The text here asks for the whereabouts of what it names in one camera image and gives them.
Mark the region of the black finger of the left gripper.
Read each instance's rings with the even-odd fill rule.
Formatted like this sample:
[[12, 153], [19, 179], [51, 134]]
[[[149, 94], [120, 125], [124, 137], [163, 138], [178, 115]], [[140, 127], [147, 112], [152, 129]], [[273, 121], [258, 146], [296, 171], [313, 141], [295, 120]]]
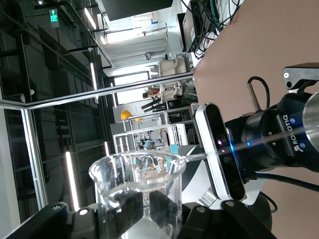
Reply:
[[288, 90], [303, 91], [319, 81], [319, 63], [308, 62], [287, 66], [283, 69], [282, 75]]

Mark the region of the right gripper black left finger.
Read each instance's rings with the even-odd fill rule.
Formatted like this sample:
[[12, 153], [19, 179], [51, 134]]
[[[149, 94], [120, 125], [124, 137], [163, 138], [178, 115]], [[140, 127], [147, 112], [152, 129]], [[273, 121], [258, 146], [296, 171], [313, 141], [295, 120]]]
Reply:
[[109, 205], [70, 211], [49, 204], [9, 233], [7, 239], [118, 239], [143, 217], [141, 192], [116, 195]]

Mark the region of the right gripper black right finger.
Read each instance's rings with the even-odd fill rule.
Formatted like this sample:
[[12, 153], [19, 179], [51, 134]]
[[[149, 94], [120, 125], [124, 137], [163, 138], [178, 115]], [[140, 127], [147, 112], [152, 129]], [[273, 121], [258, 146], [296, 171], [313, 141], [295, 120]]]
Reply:
[[160, 191], [150, 193], [151, 219], [170, 239], [274, 239], [244, 204], [221, 203], [220, 210], [199, 205], [189, 209]]

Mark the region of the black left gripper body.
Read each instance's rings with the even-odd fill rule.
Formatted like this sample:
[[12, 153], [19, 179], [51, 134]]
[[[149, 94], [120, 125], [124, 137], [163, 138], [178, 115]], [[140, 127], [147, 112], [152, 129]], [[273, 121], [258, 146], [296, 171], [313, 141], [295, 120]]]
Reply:
[[273, 167], [319, 170], [319, 152], [303, 129], [302, 114], [309, 93], [289, 93], [276, 105], [226, 122], [240, 171]]

